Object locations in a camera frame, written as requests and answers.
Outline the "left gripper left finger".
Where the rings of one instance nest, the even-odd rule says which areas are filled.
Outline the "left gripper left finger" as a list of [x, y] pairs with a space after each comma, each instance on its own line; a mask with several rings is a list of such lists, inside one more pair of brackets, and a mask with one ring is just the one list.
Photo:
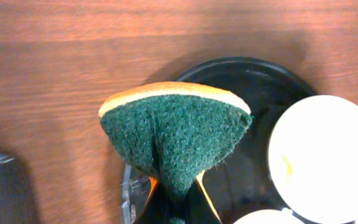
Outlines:
[[150, 191], [143, 212], [134, 224], [173, 224], [173, 210], [164, 187], [157, 182]]

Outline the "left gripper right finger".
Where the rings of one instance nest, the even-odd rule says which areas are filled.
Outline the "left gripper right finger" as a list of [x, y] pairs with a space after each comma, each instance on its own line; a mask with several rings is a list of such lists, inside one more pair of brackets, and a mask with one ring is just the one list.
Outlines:
[[197, 180], [186, 195], [184, 215], [186, 224], [221, 224]]

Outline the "green orange sponge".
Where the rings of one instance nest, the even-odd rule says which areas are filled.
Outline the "green orange sponge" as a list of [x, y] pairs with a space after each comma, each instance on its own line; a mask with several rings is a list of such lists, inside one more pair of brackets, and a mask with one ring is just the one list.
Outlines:
[[196, 180], [219, 217], [201, 179], [233, 152], [251, 125], [242, 98], [197, 83], [151, 83], [111, 95], [98, 117], [118, 154], [149, 177], [150, 190], [157, 182], [164, 187], [174, 223], [185, 223], [186, 195]]

